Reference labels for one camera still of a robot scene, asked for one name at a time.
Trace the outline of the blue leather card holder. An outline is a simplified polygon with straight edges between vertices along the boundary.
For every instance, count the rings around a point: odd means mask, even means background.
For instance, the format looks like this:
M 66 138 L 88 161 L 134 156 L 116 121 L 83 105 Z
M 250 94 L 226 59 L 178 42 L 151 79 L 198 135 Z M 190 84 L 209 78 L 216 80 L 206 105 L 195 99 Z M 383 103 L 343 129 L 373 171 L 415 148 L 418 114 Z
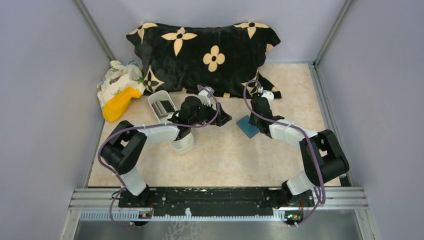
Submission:
M 249 120 L 250 117 L 245 115 L 236 122 L 236 125 L 249 139 L 252 139 L 260 132 L 260 130 L 256 126 L 251 125 Z

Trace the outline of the white oblong plastic tray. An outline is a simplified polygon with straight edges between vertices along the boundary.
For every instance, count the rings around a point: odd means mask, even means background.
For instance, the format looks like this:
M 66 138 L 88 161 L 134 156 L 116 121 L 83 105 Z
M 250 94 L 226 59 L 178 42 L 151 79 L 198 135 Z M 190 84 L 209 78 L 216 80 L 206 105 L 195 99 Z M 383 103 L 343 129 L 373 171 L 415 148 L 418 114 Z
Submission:
M 160 123 L 164 123 L 171 118 L 178 110 L 169 93 L 165 90 L 153 93 L 148 97 L 147 101 Z M 180 140 L 171 141 L 170 146 L 177 155 L 184 155 L 195 148 L 194 136 L 189 133 Z

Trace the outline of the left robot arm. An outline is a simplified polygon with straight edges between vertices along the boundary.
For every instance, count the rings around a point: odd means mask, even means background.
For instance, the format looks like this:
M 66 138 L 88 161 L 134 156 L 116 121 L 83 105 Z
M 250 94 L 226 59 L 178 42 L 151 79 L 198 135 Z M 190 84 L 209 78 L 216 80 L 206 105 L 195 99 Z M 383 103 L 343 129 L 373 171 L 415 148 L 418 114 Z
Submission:
M 127 120 L 121 121 L 100 146 L 97 158 L 102 166 L 117 176 L 125 190 L 139 196 L 148 189 L 148 184 L 137 170 L 137 162 L 145 146 L 179 141 L 192 128 L 222 127 L 230 120 L 232 117 L 219 102 L 206 104 L 199 97 L 189 96 L 180 109 L 163 123 L 136 126 Z

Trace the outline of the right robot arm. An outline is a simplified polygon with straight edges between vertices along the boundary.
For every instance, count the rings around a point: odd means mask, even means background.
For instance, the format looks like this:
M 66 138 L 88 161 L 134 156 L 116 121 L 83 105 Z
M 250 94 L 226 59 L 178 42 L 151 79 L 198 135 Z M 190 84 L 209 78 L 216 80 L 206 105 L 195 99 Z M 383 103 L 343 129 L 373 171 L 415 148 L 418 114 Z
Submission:
M 260 133 L 300 151 L 304 169 L 282 184 L 282 191 L 287 198 L 298 196 L 313 187 L 321 187 L 350 170 L 349 162 L 333 131 L 308 130 L 282 116 L 274 116 L 269 100 L 263 96 L 252 98 L 249 108 L 249 123 L 257 127 Z

